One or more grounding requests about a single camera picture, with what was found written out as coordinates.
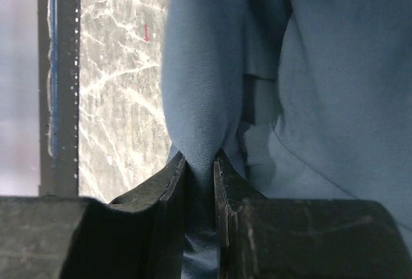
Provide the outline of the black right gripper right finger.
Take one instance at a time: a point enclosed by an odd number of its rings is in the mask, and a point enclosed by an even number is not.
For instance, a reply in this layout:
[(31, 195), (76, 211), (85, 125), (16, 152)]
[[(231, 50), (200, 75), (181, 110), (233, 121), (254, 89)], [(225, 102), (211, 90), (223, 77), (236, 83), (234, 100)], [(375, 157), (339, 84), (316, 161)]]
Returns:
[(219, 151), (213, 164), (220, 278), (410, 278), (385, 207), (367, 200), (269, 199)]

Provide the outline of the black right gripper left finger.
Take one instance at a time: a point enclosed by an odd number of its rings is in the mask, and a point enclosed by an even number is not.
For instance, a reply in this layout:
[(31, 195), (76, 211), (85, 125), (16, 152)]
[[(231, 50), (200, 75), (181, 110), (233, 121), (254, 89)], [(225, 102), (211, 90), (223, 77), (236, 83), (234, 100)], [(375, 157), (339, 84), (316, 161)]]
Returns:
[(179, 278), (185, 234), (181, 154), (105, 204), (2, 197), (2, 278)]

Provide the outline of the blue-grey t-shirt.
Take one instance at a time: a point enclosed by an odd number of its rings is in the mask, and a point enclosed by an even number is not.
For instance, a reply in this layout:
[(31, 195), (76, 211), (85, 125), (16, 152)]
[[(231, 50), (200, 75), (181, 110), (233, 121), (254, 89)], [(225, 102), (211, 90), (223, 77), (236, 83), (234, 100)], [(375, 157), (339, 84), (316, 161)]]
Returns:
[(212, 163), (270, 198), (374, 200), (411, 244), (411, 0), (170, 0), (162, 101), (183, 278), (216, 278)]

